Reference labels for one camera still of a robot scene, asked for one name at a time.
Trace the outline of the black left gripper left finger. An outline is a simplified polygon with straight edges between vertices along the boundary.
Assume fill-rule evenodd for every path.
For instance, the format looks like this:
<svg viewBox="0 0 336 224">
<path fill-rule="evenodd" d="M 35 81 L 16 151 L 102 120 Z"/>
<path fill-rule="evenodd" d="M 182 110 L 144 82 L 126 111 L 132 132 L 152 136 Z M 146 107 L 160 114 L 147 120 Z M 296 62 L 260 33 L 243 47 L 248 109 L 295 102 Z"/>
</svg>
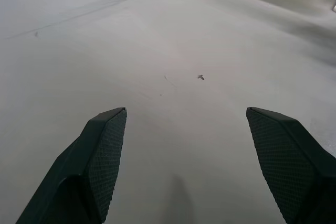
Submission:
<svg viewBox="0 0 336 224">
<path fill-rule="evenodd" d="M 54 161 L 15 224 L 103 224 L 118 177 L 125 108 L 90 119 Z"/>
</svg>

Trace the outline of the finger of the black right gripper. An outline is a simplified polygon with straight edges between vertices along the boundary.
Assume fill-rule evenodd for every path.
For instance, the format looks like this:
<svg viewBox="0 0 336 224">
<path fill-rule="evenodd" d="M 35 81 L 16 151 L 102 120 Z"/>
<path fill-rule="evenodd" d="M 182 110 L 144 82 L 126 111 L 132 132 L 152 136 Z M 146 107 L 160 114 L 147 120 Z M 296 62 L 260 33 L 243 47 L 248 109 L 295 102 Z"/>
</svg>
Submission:
<svg viewBox="0 0 336 224">
<path fill-rule="evenodd" d="M 336 158 L 296 119 L 248 107 L 259 165 L 286 224 L 336 224 Z"/>
</svg>

